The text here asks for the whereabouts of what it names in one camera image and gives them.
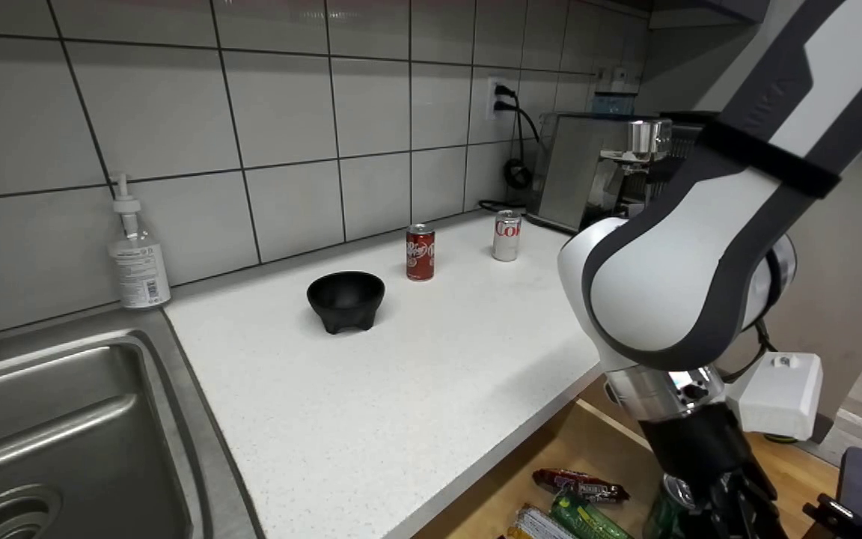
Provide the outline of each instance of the stainless steel sink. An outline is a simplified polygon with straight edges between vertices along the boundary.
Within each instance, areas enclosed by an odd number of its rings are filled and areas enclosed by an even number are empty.
[[[254,539],[166,313],[0,339],[0,539]]]

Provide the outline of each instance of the black bowl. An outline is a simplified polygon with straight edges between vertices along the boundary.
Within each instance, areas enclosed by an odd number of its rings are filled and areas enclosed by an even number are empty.
[[[308,288],[308,301],[317,312],[327,333],[372,330],[378,306],[384,300],[384,282],[372,273],[333,273]]]

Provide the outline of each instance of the white countertop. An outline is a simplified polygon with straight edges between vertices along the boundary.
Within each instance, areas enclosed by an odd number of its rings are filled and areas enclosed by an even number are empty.
[[[438,230],[435,282],[404,237],[296,258],[169,306],[268,535],[411,535],[595,375],[556,282],[565,237],[523,224],[489,254],[491,215]],[[386,282],[372,333],[327,336],[305,288]]]

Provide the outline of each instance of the red can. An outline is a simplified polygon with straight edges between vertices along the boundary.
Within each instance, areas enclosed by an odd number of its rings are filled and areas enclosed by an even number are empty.
[[[408,278],[435,278],[435,228],[417,221],[408,228]]]

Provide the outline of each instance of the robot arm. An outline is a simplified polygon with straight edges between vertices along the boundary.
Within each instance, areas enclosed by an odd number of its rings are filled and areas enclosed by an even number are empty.
[[[559,254],[565,296],[694,535],[781,535],[709,366],[770,307],[784,278],[770,252],[859,149],[862,0],[806,0],[663,198]]]

